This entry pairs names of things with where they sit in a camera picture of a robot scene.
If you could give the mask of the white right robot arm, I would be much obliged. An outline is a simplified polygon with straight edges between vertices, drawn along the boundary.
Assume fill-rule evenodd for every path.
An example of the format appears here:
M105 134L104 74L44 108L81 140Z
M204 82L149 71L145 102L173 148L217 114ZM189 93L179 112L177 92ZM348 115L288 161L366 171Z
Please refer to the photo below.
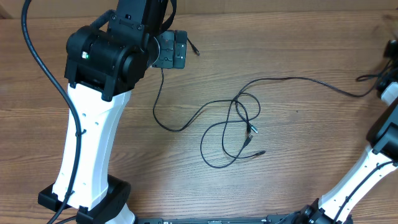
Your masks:
M379 75L378 97L388 105L369 129L368 146L351 170L328 193L296 213L291 223L353 223L351 210L386 175L397 170L397 40L390 40L384 57L390 60Z

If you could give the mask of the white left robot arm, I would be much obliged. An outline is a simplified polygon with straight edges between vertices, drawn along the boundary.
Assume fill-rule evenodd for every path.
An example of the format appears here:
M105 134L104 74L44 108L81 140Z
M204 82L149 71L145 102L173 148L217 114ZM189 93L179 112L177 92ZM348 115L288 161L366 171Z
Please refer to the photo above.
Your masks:
M62 165L38 196L59 214L77 209L77 223L135 223L129 183L108 173L114 137L132 89L148 68L182 69L187 33L166 15L175 1L119 1L67 41L70 108Z

